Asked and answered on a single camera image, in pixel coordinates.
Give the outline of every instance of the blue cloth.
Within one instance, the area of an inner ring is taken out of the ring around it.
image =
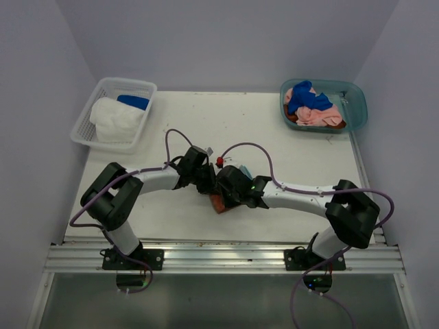
[[[320,111],[332,107],[332,103],[324,93],[316,96],[316,94],[309,91],[312,86],[311,81],[305,80],[293,87],[293,96],[288,103],[288,115],[295,113],[301,106],[315,108]]]
[[[140,108],[141,110],[146,110],[148,103],[150,102],[147,98],[131,96],[131,95],[120,95],[117,101],[124,103],[126,105],[134,106],[135,108]]]

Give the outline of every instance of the black mounting plate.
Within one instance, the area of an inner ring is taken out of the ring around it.
[[[163,249],[140,249],[135,252],[135,259],[147,263],[153,271],[161,271],[165,255]],[[130,271],[143,269],[142,265],[126,260],[114,249],[102,250],[101,255],[104,257],[102,269],[106,271]]]
[[[306,271],[307,269],[317,265],[322,261],[322,259],[315,259],[314,261],[303,262],[299,261],[305,258],[305,253],[307,250],[305,249],[287,249],[283,251],[283,260],[285,261],[285,269],[287,271]],[[345,271],[346,263],[344,261],[344,257],[341,256],[341,261],[336,259],[332,262],[332,270],[333,271]],[[326,266],[323,268],[318,268],[316,271],[326,271]]]

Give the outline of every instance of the teal plastic tub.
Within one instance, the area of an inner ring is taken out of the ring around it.
[[[297,125],[288,120],[283,110],[283,100],[288,89],[293,88],[299,82],[308,79],[291,79],[283,83],[281,86],[281,115],[285,123],[294,130],[304,132],[324,132],[325,134],[339,134],[342,132],[352,132],[363,127],[368,120],[368,107],[366,99],[359,87],[343,81],[332,80],[310,80],[316,94],[324,93],[331,103],[334,103],[344,121],[346,127],[343,129],[333,129],[328,127],[309,127]]]

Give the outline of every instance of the folded white cloth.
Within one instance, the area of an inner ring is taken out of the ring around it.
[[[132,142],[144,110],[103,97],[91,108],[90,122],[96,126],[99,142]]]

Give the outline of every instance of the white table surface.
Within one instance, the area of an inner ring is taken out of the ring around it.
[[[279,111],[277,93],[157,92],[135,154],[91,149],[72,215],[80,198],[109,162],[124,167],[157,167],[165,161],[165,132],[184,132],[194,145],[211,147],[216,159],[232,144],[251,141],[264,146],[273,158],[278,180],[304,185],[332,185],[347,179],[360,186],[348,134],[296,132],[287,127]],[[184,155],[187,142],[169,135],[171,157]],[[231,156],[253,174],[269,175],[268,162],[256,148],[245,146]],[[249,209],[240,206],[217,215],[209,198],[194,186],[177,191],[157,191],[138,198],[129,217],[134,233],[145,239],[218,241],[308,242],[329,226],[321,217],[288,209]],[[77,223],[95,223],[87,214]],[[101,237],[95,228],[71,228],[75,237]]]

